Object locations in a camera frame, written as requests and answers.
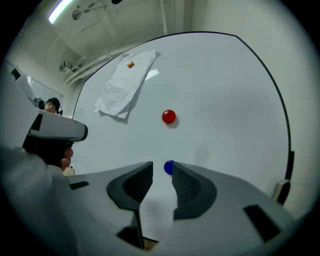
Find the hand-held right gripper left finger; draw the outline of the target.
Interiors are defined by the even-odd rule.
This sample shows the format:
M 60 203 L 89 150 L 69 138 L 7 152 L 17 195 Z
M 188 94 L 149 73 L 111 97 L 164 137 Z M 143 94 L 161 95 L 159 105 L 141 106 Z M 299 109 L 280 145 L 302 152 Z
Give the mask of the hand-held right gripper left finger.
M 64 178 L 63 205 L 79 256 L 146 256 L 140 205 L 153 183 L 153 163 Z

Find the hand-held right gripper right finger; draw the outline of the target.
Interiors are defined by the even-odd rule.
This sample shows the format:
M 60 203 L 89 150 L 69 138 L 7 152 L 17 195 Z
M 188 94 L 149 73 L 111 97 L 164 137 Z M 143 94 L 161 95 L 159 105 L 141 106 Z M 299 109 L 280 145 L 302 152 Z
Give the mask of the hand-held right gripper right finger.
M 249 182 L 185 163 L 173 164 L 173 226 L 160 256 L 271 256 L 297 222 Z

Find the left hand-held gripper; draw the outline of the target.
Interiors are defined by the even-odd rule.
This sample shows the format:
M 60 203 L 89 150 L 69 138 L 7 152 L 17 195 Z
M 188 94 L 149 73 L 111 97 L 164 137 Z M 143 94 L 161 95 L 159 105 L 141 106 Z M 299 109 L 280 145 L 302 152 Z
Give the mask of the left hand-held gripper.
M 73 142 L 84 141 L 88 127 L 79 121 L 60 116 L 63 111 L 56 97 L 47 101 L 36 97 L 29 85 L 28 76 L 20 69 L 14 68 L 10 75 L 35 107 L 48 112 L 37 115 L 22 147 L 40 156 L 47 164 L 61 168 L 65 150 L 72 148 Z

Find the person's left hand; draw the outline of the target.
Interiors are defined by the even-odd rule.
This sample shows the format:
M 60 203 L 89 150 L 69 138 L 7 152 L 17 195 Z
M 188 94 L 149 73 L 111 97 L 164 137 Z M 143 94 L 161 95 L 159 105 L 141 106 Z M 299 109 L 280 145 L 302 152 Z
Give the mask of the person's left hand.
M 61 170 L 64 172 L 67 168 L 69 168 L 70 164 L 71 164 L 71 158 L 73 157 L 73 149 L 71 147 L 68 147 L 65 151 L 64 151 L 64 155 L 63 158 L 60 161 L 60 165 L 61 165 Z

